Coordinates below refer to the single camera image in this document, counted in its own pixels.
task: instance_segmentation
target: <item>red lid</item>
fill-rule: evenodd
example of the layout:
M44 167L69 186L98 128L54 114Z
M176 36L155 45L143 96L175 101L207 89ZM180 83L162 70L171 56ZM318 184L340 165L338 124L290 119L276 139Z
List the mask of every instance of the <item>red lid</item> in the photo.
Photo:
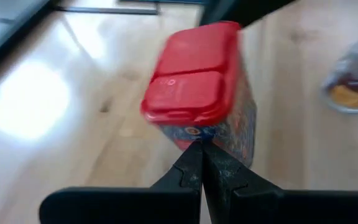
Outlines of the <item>red lid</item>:
M230 112L239 69L233 22L183 30L167 41L141 112L157 124L213 125Z

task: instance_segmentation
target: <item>wooden floor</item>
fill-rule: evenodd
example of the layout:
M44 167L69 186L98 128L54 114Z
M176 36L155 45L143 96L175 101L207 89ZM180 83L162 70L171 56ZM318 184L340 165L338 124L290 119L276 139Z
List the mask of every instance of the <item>wooden floor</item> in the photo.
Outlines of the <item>wooden floor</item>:
M42 199L62 187L149 186L170 168L181 152L139 103L164 40L195 26L198 9L55 13L1 62L0 223L37 223ZM298 1L243 33L258 106L252 169L288 189L358 189L358 115L319 98L358 40L358 1Z

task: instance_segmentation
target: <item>colorful packaging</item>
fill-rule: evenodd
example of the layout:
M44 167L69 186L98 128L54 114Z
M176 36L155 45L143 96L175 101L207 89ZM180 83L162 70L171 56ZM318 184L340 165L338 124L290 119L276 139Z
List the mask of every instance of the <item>colorful packaging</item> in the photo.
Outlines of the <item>colorful packaging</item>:
M238 50L239 29L218 22L173 34L140 110L180 149L209 140L250 166L256 105Z

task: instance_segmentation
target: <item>jar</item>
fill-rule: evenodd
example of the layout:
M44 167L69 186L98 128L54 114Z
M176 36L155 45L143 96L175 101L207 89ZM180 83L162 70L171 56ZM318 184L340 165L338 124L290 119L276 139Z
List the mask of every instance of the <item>jar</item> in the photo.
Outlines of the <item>jar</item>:
M330 106L341 112L358 113L358 43L338 61L322 89Z
M169 37L140 106L182 151L212 141L252 164L256 104L234 22L182 30Z

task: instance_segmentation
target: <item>food container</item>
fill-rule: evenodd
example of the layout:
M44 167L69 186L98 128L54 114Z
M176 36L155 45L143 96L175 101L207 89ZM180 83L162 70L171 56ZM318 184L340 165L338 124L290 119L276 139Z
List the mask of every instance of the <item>food container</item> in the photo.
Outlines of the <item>food container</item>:
M141 113L181 149L213 141L246 166L254 155L256 105L234 22L173 34L141 104Z

